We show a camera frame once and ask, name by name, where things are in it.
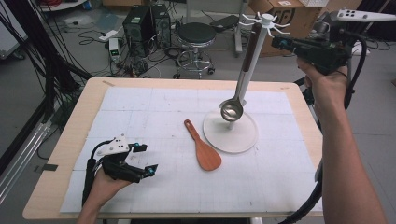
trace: gray floor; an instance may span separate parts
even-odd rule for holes
[[[101,19],[108,12],[103,10],[81,11],[78,8],[68,10],[62,17],[84,13],[95,22],[95,29],[109,26],[119,29],[124,13],[117,12],[119,18],[108,23]],[[106,68],[108,52],[101,43],[91,43],[81,46],[78,33],[67,33],[64,41],[76,59],[90,72]],[[233,39],[231,33],[218,35],[216,43],[207,51],[216,64],[216,73],[212,76],[204,75],[203,79],[237,80],[243,55],[233,56]],[[396,223],[396,87],[391,81],[396,78],[396,48],[388,51],[371,50],[356,85],[356,93],[352,99],[348,114],[352,123],[355,137],[360,147],[361,156],[366,170],[375,185],[375,189],[384,206],[389,223]],[[161,71],[161,78],[172,78],[177,71],[172,61],[166,61],[157,66]],[[303,76],[297,69],[295,57],[260,58],[256,71],[265,74],[253,76],[253,81],[294,81]],[[160,76],[156,69],[151,69],[152,78]],[[182,75],[183,78],[197,78],[195,75]],[[3,154],[26,120],[31,116],[43,97],[38,79],[29,60],[15,60],[8,58],[0,62],[0,99],[1,99],[1,127],[0,153]],[[53,150],[59,132],[56,132],[40,149],[43,156],[49,156]],[[36,155],[29,162],[18,182],[7,198],[0,204],[0,223],[74,223],[74,220],[64,221],[32,221],[22,217],[22,211],[27,200],[40,177],[35,172],[37,166],[46,161]],[[277,223],[282,218],[265,219],[265,223]],[[320,217],[306,217],[300,223],[323,223]]]

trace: person's left hand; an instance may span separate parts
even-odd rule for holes
[[[96,172],[96,177],[93,181],[90,196],[88,197],[87,201],[90,201],[90,203],[94,203],[95,205],[101,207],[108,200],[113,198],[120,189],[130,184],[131,182],[126,180],[115,180],[111,178],[105,174],[103,168],[100,168]]]

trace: metal ladle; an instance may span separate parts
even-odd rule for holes
[[[238,83],[236,84],[235,95],[233,98],[228,99],[219,105],[219,108],[221,108],[220,114],[227,121],[237,121],[244,114],[244,107],[241,104],[240,93],[245,81],[245,75],[249,70],[261,30],[262,25],[260,23],[253,24],[247,45],[247,53],[242,65],[241,73],[239,74]]]

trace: wooden spatula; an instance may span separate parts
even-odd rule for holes
[[[184,120],[184,125],[186,125],[186,128],[189,130],[192,139],[195,141],[197,159],[202,169],[206,171],[213,171],[221,166],[221,156],[213,147],[205,143],[200,138],[191,121],[189,119]]]

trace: human arm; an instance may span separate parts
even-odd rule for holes
[[[96,223],[101,207],[113,198],[120,189],[130,184],[129,181],[114,180],[106,175],[102,168],[99,169],[93,181],[90,196],[88,196],[78,215],[77,224]]]
[[[345,67],[328,76],[297,59],[312,87],[323,131],[323,213],[326,223],[387,223],[380,201],[361,163],[344,98]]]

